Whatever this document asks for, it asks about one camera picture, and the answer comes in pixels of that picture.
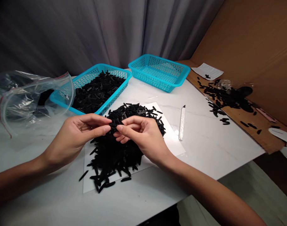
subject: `empty blue basket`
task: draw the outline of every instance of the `empty blue basket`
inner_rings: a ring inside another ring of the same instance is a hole
[[[176,63],[151,54],[144,54],[129,63],[134,78],[170,93],[181,86],[190,72],[184,64]]]
[[[85,72],[81,73],[77,77],[75,77],[72,82],[75,88],[80,88],[87,83],[90,83],[94,78],[96,78],[102,71],[109,71],[110,74],[115,75],[116,77],[124,78],[125,81],[120,85],[120,87],[110,96],[110,98],[95,112],[98,115],[104,115],[109,107],[113,104],[113,102],[117,99],[117,97],[122,93],[122,91],[127,87],[130,78],[132,77],[132,73],[130,71],[110,66],[107,64],[96,64],[93,67],[89,68]],[[50,100],[63,108],[67,108],[68,106],[63,102],[63,97],[61,92],[53,92],[50,95]],[[84,115],[85,113],[73,108],[69,107],[69,110],[77,115]]]

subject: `hand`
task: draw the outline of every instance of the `hand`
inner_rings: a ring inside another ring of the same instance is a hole
[[[105,135],[110,131],[111,119],[86,114],[73,116],[64,122],[58,134],[39,156],[48,166],[59,169],[72,162],[89,140]]]
[[[174,155],[166,146],[155,119],[132,116],[122,121],[113,135],[122,144],[132,139],[153,163],[160,164]]]

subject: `curtain fold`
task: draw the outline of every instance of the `curtain fold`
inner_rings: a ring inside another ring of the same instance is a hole
[[[0,1],[0,72],[57,77],[149,53],[189,59],[224,0]]]

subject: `person's left hand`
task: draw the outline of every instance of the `person's left hand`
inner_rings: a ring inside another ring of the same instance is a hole
[[[111,119],[93,113],[66,119],[54,140],[39,158],[55,169],[67,165],[78,156],[85,143],[109,132],[110,122]]]

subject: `marble table surface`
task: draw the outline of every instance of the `marble table surface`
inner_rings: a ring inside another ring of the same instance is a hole
[[[110,108],[123,102],[144,105],[155,101],[176,134],[181,107],[186,105],[181,142],[186,153],[178,158],[216,180],[264,153],[234,122],[222,125],[209,111],[205,96],[187,80],[168,94],[131,78]],[[0,127],[0,172],[41,154],[70,115],[22,138],[9,139]],[[135,173],[132,181],[116,183],[100,194],[95,190],[83,194],[83,183],[78,182],[83,169],[84,151],[70,165],[44,178],[40,186],[2,208],[0,225],[134,226],[188,196],[157,167]]]

